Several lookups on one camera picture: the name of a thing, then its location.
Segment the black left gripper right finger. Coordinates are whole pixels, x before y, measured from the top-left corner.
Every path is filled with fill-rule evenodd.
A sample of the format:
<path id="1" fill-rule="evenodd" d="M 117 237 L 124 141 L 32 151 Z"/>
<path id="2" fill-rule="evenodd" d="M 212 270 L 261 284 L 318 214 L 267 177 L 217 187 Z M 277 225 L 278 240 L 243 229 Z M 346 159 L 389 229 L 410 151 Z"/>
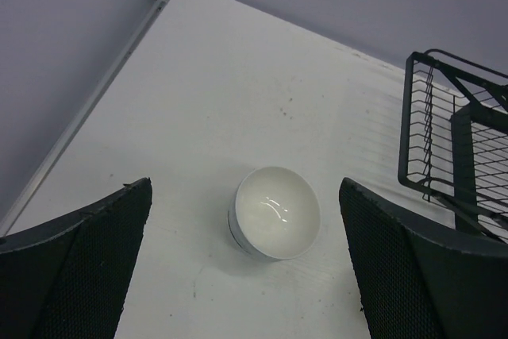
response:
<path id="1" fill-rule="evenodd" d="M 451 229 L 345 178 L 338 191 L 373 338 L 505 338 L 507 246 Z"/>

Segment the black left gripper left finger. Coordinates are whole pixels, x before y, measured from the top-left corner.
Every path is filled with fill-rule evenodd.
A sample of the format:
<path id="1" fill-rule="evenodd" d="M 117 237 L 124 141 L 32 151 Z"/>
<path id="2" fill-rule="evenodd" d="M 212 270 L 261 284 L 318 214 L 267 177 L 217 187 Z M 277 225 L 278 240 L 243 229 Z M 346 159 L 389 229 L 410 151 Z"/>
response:
<path id="1" fill-rule="evenodd" d="M 112 338 L 144 237 L 152 183 L 1 239 L 3 338 Z"/>

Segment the white bowl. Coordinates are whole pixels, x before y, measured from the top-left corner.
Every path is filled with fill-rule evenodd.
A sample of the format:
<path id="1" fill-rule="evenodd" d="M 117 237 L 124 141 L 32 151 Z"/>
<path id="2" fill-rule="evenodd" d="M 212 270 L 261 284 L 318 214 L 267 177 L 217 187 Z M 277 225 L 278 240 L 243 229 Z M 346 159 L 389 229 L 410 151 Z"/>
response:
<path id="1" fill-rule="evenodd" d="M 258 168 L 242 179 L 228 208 L 237 245 L 267 262 L 292 260 L 307 252 L 321 228 L 321 208 L 309 183 L 281 167 Z"/>

